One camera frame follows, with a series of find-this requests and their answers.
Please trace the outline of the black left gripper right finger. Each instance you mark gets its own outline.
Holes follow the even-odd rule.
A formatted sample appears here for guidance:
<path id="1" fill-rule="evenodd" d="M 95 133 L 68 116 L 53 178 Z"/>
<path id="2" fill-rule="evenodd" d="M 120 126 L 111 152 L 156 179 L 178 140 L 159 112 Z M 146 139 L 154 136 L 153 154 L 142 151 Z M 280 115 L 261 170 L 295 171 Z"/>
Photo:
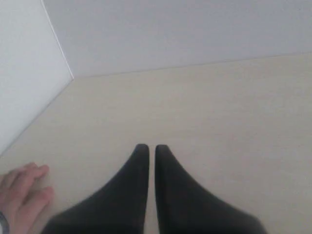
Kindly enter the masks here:
<path id="1" fill-rule="evenodd" d="M 161 234 L 265 234 L 260 221 L 219 199 L 182 167 L 167 145 L 155 149 L 155 194 Z"/>

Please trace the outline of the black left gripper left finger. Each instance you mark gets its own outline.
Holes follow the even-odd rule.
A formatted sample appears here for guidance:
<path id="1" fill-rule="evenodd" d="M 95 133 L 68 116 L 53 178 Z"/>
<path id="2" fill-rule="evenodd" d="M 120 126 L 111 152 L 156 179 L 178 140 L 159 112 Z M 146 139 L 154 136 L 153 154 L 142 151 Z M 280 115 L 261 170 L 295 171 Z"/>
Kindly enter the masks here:
<path id="1" fill-rule="evenodd" d="M 149 147 L 138 144 L 99 191 L 54 216 L 44 234 L 142 234 L 149 188 Z"/>

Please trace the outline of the bare human hand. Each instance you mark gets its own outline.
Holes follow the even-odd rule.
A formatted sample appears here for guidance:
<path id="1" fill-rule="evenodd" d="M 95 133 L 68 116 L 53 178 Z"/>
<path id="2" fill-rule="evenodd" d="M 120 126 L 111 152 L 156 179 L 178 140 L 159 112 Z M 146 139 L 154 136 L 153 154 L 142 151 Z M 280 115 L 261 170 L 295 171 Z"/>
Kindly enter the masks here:
<path id="1" fill-rule="evenodd" d="M 27 234 L 54 196 L 52 187 L 33 191 L 46 176 L 47 165 L 29 163 L 0 176 L 0 232 Z"/>

